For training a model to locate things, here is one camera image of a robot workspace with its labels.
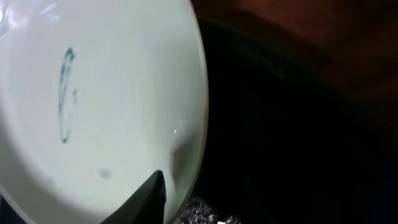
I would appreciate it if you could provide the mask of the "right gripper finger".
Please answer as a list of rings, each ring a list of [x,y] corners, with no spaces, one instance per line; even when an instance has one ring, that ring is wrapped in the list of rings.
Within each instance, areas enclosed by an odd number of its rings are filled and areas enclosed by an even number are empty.
[[[163,224],[165,203],[165,179],[157,170],[101,224]]]

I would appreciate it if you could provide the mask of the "pale green plate top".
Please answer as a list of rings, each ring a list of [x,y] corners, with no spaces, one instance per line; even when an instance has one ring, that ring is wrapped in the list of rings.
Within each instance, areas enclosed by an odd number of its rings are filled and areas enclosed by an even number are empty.
[[[207,126],[189,0],[1,1],[1,195],[25,222],[100,223],[161,170],[172,223]]]

